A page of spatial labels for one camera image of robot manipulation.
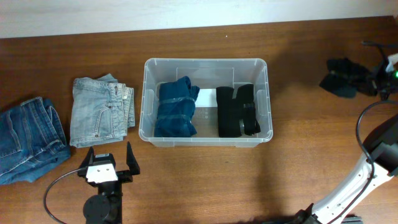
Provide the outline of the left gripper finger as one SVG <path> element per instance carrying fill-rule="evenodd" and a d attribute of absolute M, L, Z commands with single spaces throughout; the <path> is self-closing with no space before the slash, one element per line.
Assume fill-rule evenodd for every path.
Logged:
<path fill-rule="evenodd" d="M 139 175 L 141 173 L 141 169 L 133 154 L 132 146 L 129 141 L 127 142 L 126 164 L 129 167 L 129 172 L 131 175 Z"/>
<path fill-rule="evenodd" d="M 93 147 L 90 147 L 87 152 L 87 155 L 85 156 L 85 158 L 79 168 L 87 169 L 88 166 L 92 165 L 94 156 L 95 156 L 94 149 L 93 149 Z"/>

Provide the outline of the dark navy garment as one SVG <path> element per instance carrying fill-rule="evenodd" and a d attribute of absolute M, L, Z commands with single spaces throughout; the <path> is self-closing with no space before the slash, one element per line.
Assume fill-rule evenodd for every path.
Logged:
<path fill-rule="evenodd" d="M 366 67 L 348 58 L 328 59 L 326 67 L 328 73 L 319 84 L 322 89 L 343 98 L 354 98 L 357 93 L 377 95 L 372 73 Z"/>

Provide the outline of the light blue jeans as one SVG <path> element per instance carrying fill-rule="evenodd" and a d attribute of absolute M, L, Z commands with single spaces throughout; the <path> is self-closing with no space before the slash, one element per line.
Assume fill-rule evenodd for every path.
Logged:
<path fill-rule="evenodd" d="M 91 147 L 122 141 L 136 125 L 134 89 L 112 74 L 73 82 L 70 145 Z"/>

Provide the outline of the teal blue garment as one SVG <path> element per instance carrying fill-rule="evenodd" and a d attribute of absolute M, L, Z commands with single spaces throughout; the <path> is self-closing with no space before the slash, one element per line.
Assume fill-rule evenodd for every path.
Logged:
<path fill-rule="evenodd" d="M 199 92 L 187 76 L 160 85 L 156 138 L 190 138 L 197 134 L 192 119 Z"/>

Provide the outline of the clear plastic storage bin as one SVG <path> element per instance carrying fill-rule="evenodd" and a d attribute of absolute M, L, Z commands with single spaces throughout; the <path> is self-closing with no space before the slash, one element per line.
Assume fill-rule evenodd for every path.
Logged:
<path fill-rule="evenodd" d="M 192 123 L 197 134 L 191 138 L 156 138 L 154 136 L 159 88 L 187 76 L 200 89 L 219 86 L 238 88 L 254 85 L 256 118 L 261 132 L 253 136 L 220 138 L 216 108 L 197 108 Z M 261 58 L 150 58 L 144 66 L 139 137 L 157 147 L 234 146 L 255 147 L 273 137 L 267 64 Z"/>

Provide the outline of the black garment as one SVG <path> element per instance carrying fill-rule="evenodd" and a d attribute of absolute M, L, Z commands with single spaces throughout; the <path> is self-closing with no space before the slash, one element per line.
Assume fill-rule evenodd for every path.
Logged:
<path fill-rule="evenodd" d="M 216 102 L 219 137 L 238 138 L 261 132 L 256 118 L 253 84 L 238 88 L 219 86 L 216 88 Z"/>

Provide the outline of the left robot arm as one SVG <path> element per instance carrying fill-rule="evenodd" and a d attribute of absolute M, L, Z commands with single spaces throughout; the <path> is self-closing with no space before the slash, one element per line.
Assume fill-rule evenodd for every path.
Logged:
<path fill-rule="evenodd" d="M 86 200 L 83 216 L 87 223 L 120 224 L 123 221 L 122 184 L 131 183 L 141 173 L 130 143 L 127 143 L 126 164 L 128 170 L 116 170 L 112 154 L 96 155 L 91 147 L 81 163 L 78 176 L 98 193 Z"/>

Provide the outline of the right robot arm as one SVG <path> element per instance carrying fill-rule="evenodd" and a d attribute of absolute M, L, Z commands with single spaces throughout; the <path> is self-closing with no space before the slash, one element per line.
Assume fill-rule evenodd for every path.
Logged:
<path fill-rule="evenodd" d="M 328 75 L 320 86 L 330 93 L 352 98 L 356 93 L 379 95 L 379 105 L 389 104 L 397 92 L 397 55 L 384 56 L 374 72 L 347 58 L 327 61 Z M 344 223 L 345 217 L 378 186 L 397 176 L 397 116 L 389 118 L 369 133 L 365 140 L 355 127 L 362 155 L 351 173 L 329 195 L 300 210 L 292 223 Z"/>

